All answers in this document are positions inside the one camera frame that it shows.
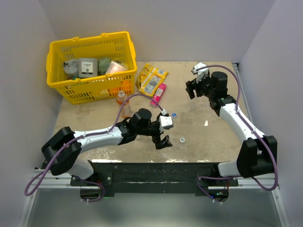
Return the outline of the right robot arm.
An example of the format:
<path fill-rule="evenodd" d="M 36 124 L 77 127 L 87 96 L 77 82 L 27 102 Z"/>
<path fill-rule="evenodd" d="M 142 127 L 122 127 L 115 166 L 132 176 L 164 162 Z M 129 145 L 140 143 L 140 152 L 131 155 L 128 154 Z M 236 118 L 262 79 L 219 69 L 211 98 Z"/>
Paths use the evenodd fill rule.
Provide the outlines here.
<path fill-rule="evenodd" d="M 219 71 L 208 73 L 200 80 L 186 82 L 190 99 L 207 97 L 211 109 L 230 126 L 242 143 L 236 160 L 219 163 L 218 170 L 211 173 L 211 181 L 217 186 L 223 185 L 228 176 L 248 178 L 272 173 L 277 157 L 277 140 L 258 130 L 243 115 L 236 100 L 228 94 L 227 82 L 227 75 Z"/>

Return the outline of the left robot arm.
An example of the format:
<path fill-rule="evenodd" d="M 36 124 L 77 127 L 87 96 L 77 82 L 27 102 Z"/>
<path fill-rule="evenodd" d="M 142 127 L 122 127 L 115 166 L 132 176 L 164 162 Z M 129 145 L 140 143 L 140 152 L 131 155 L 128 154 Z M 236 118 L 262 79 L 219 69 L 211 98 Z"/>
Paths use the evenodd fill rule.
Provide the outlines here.
<path fill-rule="evenodd" d="M 161 137 L 164 130 L 174 126 L 172 117 L 165 112 L 161 112 L 155 121 L 151 117 L 151 112 L 142 108 L 132 117 L 105 129 L 84 132 L 63 127 L 42 146 L 41 151 L 52 175 L 69 173 L 82 179 L 86 185 L 94 185 L 98 174 L 93 170 L 91 161 L 79 158 L 81 153 L 130 143 L 138 135 L 151 137 L 156 149 L 172 146 L 169 136 Z"/>

